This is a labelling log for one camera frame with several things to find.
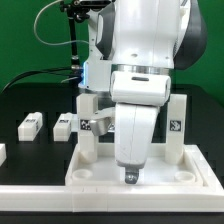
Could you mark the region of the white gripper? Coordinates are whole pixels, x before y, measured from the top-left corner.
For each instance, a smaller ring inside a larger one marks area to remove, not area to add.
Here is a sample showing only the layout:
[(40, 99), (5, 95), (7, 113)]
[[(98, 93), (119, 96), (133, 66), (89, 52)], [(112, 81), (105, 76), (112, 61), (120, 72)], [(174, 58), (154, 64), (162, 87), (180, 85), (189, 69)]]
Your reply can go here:
[(115, 160), (125, 168), (125, 182), (136, 184), (139, 169), (147, 160), (150, 149), (158, 108), (143, 105), (117, 103), (96, 111), (90, 118), (90, 128), (95, 136), (108, 133), (115, 125)]

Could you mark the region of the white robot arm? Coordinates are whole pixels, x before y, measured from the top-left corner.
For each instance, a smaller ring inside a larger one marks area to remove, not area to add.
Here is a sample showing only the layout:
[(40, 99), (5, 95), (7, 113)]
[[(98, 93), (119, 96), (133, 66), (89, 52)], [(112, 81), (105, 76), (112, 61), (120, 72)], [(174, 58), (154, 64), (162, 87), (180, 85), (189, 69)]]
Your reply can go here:
[(207, 30), (197, 0), (115, 0), (90, 14), (93, 37), (81, 86), (116, 103), (115, 160), (125, 182), (144, 168), (173, 69), (203, 55)]

